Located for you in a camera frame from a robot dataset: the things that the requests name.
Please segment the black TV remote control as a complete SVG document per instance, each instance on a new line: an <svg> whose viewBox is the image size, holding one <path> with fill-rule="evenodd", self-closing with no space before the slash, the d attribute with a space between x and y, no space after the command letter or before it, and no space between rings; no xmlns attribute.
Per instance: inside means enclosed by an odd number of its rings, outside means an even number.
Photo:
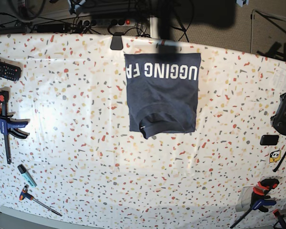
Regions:
<svg viewBox="0 0 286 229"><path fill-rule="evenodd" d="M20 79L21 68L0 61L0 77L16 82Z"/></svg>

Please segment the small black rectangular case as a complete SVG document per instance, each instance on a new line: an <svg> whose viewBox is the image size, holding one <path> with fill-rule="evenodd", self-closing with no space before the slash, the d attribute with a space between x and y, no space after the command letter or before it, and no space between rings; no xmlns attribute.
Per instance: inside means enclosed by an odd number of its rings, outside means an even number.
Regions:
<svg viewBox="0 0 286 229"><path fill-rule="evenodd" d="M263 135L260 139L261 146L276 146L279 140L279 135Z"/></svg>

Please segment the yellow panda sticker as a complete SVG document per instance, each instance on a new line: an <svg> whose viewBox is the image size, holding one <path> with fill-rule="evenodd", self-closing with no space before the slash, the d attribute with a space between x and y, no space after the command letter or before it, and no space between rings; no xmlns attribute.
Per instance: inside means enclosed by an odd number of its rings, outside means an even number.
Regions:
<svg viewBox="0 0 286 229"><path fill-rule="evenodd" d="M276 150L270 153L269 163L277 162L281 158L281 150Z"/></svg>

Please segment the white paper sheet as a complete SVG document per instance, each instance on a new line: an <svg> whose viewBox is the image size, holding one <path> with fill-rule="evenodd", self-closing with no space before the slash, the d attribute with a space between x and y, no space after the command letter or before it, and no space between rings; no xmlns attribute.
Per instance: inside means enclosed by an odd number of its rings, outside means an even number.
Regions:
<svg viewBox="0 0 286 229"><path fill-rule="evenodd" d="M286 93L286 70L276 70L272 78L272 87L281 93Z"/></svg>

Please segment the red black clamp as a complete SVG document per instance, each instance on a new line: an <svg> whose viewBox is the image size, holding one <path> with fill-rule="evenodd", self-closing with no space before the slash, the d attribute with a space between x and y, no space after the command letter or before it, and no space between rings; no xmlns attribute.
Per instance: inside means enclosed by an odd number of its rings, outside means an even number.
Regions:
<svg viewBox="0 0 286 229"><path fill-rule="evenodd" d="M286 222L283 218L283 216L280 214L279 210L276 209L273 211L274 216L277 218L277 221L282 229L286 229Z"/></svg>

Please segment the white power strip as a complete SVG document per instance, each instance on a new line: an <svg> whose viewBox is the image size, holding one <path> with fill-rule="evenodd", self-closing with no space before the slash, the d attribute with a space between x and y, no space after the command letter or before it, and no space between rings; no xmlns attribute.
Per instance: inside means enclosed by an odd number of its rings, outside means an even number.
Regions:
<svg viewBox="0 0 286 229"><path fill-rule="evenodd" d="M131 27L135 26L134 19L93 19L91 23L94 27L108 27L110 25L118 27Z"/></svg>

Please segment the dark blue T-shirt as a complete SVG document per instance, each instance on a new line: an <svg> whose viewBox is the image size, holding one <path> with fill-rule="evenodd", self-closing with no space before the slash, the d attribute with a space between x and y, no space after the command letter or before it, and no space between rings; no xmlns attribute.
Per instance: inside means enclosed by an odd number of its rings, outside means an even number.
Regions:
<svg viewBox="0 0 286 229"><path fill-rule="evenodd" d="M192 133L198 107L199 53L125 54L130 131L145 139Z"/></svg>

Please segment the blue black bar clamp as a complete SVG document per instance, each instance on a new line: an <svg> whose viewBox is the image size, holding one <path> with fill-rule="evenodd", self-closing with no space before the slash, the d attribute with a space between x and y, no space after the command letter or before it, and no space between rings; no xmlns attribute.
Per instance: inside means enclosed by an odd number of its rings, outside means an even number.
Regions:
<svg viewBox="0 0 286 229"><path fill-rule="evenodd" d="M231 226L230 229L233 229L238 225L251 211L259 210L261 212L267 213L269 210L266 206L276 205L275 200L270 200L268 193L275 189L279 185L279 180L276 178L267 178L262 181L259 181L257 187L253 187L253 192L251 194L250 208Z"/></svg>
<svg viewBox="0 0 286 229"><path fill-rule="evenodd" d="M11 164L11 153L10 153L10 141L9 135L14 136L18 139L26 139L29 134L20 131L20 128L25 128L28 125L28 121L13 121L11 118L13 115L8 114L8 101L9 92L0 91L0 132L4 136L4 144L6 151L7 164Z"/></svg>

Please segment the light blue highlighter marker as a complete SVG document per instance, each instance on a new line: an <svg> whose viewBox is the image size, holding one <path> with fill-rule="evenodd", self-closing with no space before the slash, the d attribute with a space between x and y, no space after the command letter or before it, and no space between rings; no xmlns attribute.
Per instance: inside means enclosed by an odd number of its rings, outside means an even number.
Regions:
<svg viewBox="0 0 286 229"><path fill-rule="evenodd" d="M23 164L20 164L17 166L19 172L21 173L21 175L24 177L24 179L26 180L26 182L32 186L32 187L36 187L37 184L34 181L33 177L30 175L30 173L28 172L28 170L26 169L26 167Z"/></svg>

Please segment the clear plastic bag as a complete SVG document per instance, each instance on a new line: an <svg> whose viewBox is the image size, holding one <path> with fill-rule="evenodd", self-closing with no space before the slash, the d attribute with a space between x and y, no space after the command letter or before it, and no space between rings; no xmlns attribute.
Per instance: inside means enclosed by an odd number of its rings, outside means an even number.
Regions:
<svg viewBox="0 0 286 229"><path fill-rule="evenodd" d="M245 212L249 210L251 204L251 195L254 186L244 187L241 190L237 204L235 206L236 212Z"/></svg>

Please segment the black game controller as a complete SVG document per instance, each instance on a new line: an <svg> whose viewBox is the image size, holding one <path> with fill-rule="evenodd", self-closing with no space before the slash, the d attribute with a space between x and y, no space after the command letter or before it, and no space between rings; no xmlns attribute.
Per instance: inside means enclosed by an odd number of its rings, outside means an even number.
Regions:
<svg viewBox="0 0 286 229"><path fill-rule="evenodd" d="M286 93L280 95L280 105L270 118L271 126L281 135L286 136Z"/></svg>

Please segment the white metal table post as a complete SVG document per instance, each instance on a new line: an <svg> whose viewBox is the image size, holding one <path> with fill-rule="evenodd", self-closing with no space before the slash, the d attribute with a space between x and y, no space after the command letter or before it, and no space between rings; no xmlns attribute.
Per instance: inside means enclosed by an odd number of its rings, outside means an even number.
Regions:
<svg viewBox="0 0 286 229"><path fill-rule="evenodd" d="M150 24L150 37L153 39L159 39L159 19L158 17L151 16L149 17Z"/></svg>

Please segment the black table edge clamp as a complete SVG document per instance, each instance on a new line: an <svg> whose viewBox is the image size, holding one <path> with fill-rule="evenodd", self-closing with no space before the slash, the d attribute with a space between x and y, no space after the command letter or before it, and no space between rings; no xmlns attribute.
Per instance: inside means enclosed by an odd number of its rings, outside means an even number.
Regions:
<svg viewBox="0 0 286 229"><path fill-rule="evenodd" d="M110 45L110 49L113 51L120 51L123 49L123 41L122 36L124 36L123 32L115 32L112 36L112 41Z"/></svg>

